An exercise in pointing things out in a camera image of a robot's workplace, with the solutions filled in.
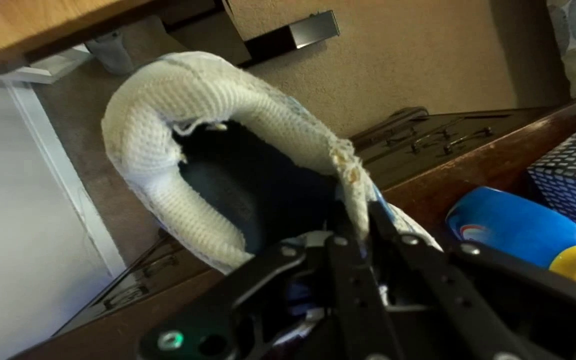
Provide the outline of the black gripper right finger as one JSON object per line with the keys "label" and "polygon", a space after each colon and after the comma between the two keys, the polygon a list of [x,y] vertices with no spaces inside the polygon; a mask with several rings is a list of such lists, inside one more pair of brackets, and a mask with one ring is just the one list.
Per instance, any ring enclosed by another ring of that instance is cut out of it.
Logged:
{"label": "black gripper right finger", "polygon": [[398,228],[400,214],[386,205],[373,203],[368,214],[375,268],[397,305],[420,305],[438,317],[432,330],[446,353],[463,360],[523,360],[523,344],[446,252],[429,236]]}

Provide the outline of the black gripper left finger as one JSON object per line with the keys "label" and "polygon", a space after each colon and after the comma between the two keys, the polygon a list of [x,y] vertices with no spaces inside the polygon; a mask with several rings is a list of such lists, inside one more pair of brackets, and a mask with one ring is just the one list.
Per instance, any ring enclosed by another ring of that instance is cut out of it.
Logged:
{"label": "black gripper left finger", "polygon": [[340,203],[332,205],[326,226],[332,232],[326,252],[344,359],[398,360],[400,353],[375,274],[363,258],[354,228]]}

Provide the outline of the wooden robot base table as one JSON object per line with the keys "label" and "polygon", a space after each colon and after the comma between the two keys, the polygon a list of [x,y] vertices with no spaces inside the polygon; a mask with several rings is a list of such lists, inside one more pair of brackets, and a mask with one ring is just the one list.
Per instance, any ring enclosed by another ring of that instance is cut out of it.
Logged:
{"label": "wooden robot base table", "polygon": [[162,10],[171,0],[0,0],[0,74]]}

